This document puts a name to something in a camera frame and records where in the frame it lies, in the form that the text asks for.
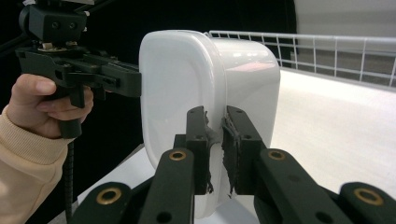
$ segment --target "white container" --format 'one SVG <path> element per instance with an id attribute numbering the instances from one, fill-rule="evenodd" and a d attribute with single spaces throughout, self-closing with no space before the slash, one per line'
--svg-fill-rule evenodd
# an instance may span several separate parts
<path id="1" fill-rule="evenodd" d="M 193 31 L 154 32 L 142 41 L 139 69 L 144 143 L 154 168 L 172 149 L 175 134 L 186 133 L 187 112 L 199 105 L 207 111 L 208 126 L 220 135 L 226 105 L 245 110 L 265 145 L 271 144 L 280 72 L 264 45 Z M 195 197 L 196 218 L 210 216 L 229 199 L 220 144 L 210 153 L 214 192 Z"/>

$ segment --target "white surface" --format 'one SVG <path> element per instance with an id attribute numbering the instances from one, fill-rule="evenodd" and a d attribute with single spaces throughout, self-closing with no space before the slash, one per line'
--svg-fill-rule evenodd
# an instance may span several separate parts
<path id="1" fill-rule="evenodd" d="M 271 147 L 335 192 L 360 181 L 396 198 L 395 110 L 395 90 L 282 70 Z"/>
<path id="2" fill-rule="evenodd" d="M 264 45 L 193 31 L 154 32 L 140 46 L 139 70 L 143 137 L 154 167 L 173 147 L 175 134 L 186 132 L 187 112 L 200 105 L 208 126 L 220 135 L 225 106 L 233 105 L 249 113 L 264 141 L 271 142 L 280 74 Z M 196 197 L 196 217 L 211 215 L 228 199 L 220 144 L 211 148 L 209 164 L 214 193 Z"/>

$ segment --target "metal wire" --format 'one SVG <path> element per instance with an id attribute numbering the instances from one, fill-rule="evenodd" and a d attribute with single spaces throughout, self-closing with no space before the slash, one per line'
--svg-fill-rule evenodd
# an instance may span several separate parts
<path id="1" fill-rule="evenodd" d="M 210 37 L 257 41 L 281 67 L 396 88 L 396 38 L 210 31 Z"/>

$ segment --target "black wall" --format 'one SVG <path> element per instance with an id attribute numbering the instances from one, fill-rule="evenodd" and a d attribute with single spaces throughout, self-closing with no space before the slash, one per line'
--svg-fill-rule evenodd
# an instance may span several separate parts
<path id="1" fill-rule="evenodd" d="M 21 7 L 15 0 L 0 6 L 0 44 L 19 35 Z M 121 61 L 138 63 L 143 36 L 152 31 L 187 29 L 295 33 L 292 0 L 117 0 L 88 20 L 88 32 L 79 44 L 104 49 Z M 0 107 L 9 99 L 20 68 L 13 53 L 0 58 Z M 75 145 L 75 195 L 106 175 L 143 143 L 139 99 L 108 94 L 95 100 Z M 28 223 L 47 223 L 64 209 L 63 183 L 42 204 Z"/>

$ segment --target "sleeve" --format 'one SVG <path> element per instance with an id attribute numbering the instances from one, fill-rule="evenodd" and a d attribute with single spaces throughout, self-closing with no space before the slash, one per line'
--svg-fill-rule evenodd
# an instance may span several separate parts
<path id="1" fill-rule="evenodd" d="M 24 223 L 55 188 L 62 176 L 67 144 L 11 123 L 7 107 L 0 115 L 0 220 Z"/>

